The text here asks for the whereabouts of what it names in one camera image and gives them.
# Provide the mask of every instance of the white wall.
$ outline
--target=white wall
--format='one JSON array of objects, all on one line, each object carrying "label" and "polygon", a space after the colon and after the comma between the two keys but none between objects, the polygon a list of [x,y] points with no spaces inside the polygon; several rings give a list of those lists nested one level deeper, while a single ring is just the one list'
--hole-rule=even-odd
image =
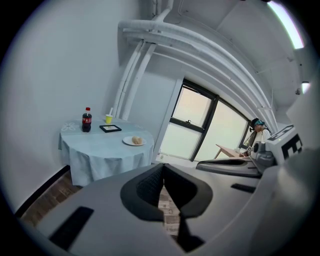
[{"label": "white wall", "polygon": [[[135,95],[128,120],[146,128],[152,134],[155,143],[176,83],[180,81],[178,83],[180,89],[183,78],[181,64],[165,57],[152,55]],[[179,91],[176,90],[174,102],[178,93]]]},{"label": "white wall", "polygon": [[289,107],[279,107],[277,112],[275,113],[275,119],[278,123],[290,125],[292,122],[290,121],[289,117],[287,116],[287,111]]},{"label": "white wall", "polygon": [[64,166],[63,122],[113,105],[128,58],[118,22],[141,10],[139,0],[47,1],[16,36],[0,73],[0,174],[13,211]]}]

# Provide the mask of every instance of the person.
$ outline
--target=person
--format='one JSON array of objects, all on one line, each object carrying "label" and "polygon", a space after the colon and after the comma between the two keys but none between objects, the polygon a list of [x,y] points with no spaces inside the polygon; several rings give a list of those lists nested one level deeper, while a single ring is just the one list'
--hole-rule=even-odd
[{"label": "person", "polygon": [[[254,129],[254,132],[248,139],[248,146],[252,147],[256,142],[265,142],[268,138],[271,137],[272,133],[266,126],[265,122],[259,118],[255,118],[251,121],[250,126]],[[244,153],[240,153],[240,157],[248,157],[250,152],[247,150]]]}]

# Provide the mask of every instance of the round table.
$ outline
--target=round table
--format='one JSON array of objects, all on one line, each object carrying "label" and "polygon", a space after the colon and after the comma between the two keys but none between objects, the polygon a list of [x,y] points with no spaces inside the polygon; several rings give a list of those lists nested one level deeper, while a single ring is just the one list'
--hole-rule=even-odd
[{"label": "round table", "polygon": [[[143,127],[114,118],[111,125],[121,131],[104,132],[104,120],[93,120],[90,132],[82,132],[82,120],[63,124],[59,136],[62,161],[70,166],[73,185],[86,186],[112,175],[148,166],[154,149],[154,138]],[[141,146],[127,145],[123,138],[138,136],[146,140]]]}]

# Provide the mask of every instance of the white ceiling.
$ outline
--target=white ceiling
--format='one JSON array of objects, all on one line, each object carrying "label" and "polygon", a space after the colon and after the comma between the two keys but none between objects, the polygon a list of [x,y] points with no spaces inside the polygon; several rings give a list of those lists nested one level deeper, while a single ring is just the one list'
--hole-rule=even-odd
[{"label": "white ceiling", "polygon": [[298,61],[284,27],[260,0],[175,0],[172,15],[202,23],[233,44],[263,83],[277,107],[290,106],[301,84]]}]

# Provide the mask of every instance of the white plate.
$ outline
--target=white plate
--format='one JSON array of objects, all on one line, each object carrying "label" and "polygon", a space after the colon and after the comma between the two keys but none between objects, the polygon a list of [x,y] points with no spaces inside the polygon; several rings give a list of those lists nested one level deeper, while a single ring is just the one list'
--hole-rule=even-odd
[{"label": "white plate", "polygon": [[140,145],[134,144],[134,143],[132,142],[132,137],[133,137],[133,136],[124,137],[124,138],[123,138],[123,142],[124,142],[125,144],[131,145],[131,146],[142,146],[142,145],[144,145],[144,144],[147,143],[147,141],[146,141],[144,138],[142,138],[142,144],[140,144]]}]

